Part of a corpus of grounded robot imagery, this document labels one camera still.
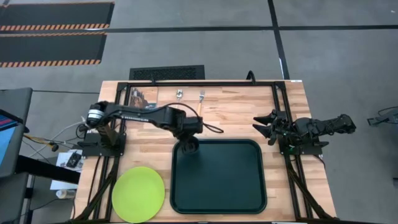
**gray floor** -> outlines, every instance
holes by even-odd
[[[398,3],[393,0],[283,0],[275,1],[275,8],[281,26],[398,24]],[[267,1],[118,0],[111,22],[113,28],[233,25],[271,25]],[[398,30],[283,31],[281,35],[290,77],[304,81],[313,117],[346,113],[357,125],[352,135],[324,138],[331,142],[324,153],[338,216],[396,223],[398,189],[391,178],[398,176],[398,130],[387,124],[371,128],[366,118],[397,105]],[[257,79],[282,78],[272,31],[110,34],[100,65],[0,68],[0,89],[99,91],[103,80],[126,80],[132,67],[193,64],[205,65],[207,79],[244,78],[248,70]],[[28,127],[36,136],[52,137],[79,121],[97,97],[35,92]],[[60,139],[73,136],[70,130]],[[21,154],[30,155],[32,150],[23,145]],[[49,150],[43,154],[55,155]],[[46,188],[49,183],[38,190]],[[35,198],[35,205],[48,199]],[[37,211],[34,223],[66,220],[71,203],[57,203]]]

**table leg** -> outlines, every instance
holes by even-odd
[[[80,173],[63,167],[57,167],[45,162],[40,162],[26,156],[18,156],[16,173],[28,172],[32,175],[47,177],[53,180],[68,182],[71,184],[78,184]]]

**black tray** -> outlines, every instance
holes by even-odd
[[[249,139],[200,140],[173,149],[170,204],[184,214],[257,214],[267,205],[261,148]]]

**green plate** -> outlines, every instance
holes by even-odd
[[[135,167],[125,172],[112,191],[112,205],[124,221],[141,223],[151,219],[162,207],[164,183],[156,171]]]

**wooden tabletop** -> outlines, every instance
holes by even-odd
[[[285,81],[289,97],[290,109],[293,119],[311,117],[302,82]],[[114,102],[116,96],[117,81],[105,81],[102,84],[99,101]],[[274,109],[271,87],[268,86],[209,86],[209,87],[139,87],[137,88],[145,95],[148,103],[156,103],[162,106],[167,103],[176,102],[177,89],[183,90],[181,103],[192,108],[197,108],[199,103],[199,92],[205,90],[205,99],[201,106],[201,115],[204,122],[224,129],[223,134],[212,133],[203,129],[202,134],[195,135],[197,138],[234,138],[252,139],[256,141],[262,150],[262,161],[264,163],[264,175],[266,179],[267,207],[257,215],[182,215],[175,212],[170,205],[170,173],[172,149],[177,142],[172,134],[154,127],[149,123],[138,123],[129,121],[127,126],[127,143],[124,155],[120,159],[118,177],[125,171],[136,167],[146,166],[156,170],[163,178],[165,184],[165,200],[157,215],[150,222],[227,222],[227,221],[291,221],[294,220],[292,199],[283,156],[279,154],[279,146],[268,146],[267,140],[257,132],[252,124],[256,123],[252,118],[265,116]],[[193,113],[182,106],[187,116]],[[75,205],[76,215],[79,215],[87,205],[90,185],[93,178],[97,157],[85,159],[81,171]],[[302,156],[303,169],[307,180],[307,187],[311,194],[323,209],[335,216],[335,208],[330,194],[328,181],[323,164],[313,156]],[[97,191],[100,179],[102,159],[99,162],[93,195]],[[300,202],[301,214],[305,216],[302,194],[297,189]],[[106,200],[108,191],[105,192],[102,203],[100,218],[105,216]],[[112,211],[112,222],[122,222],[118,215]]]

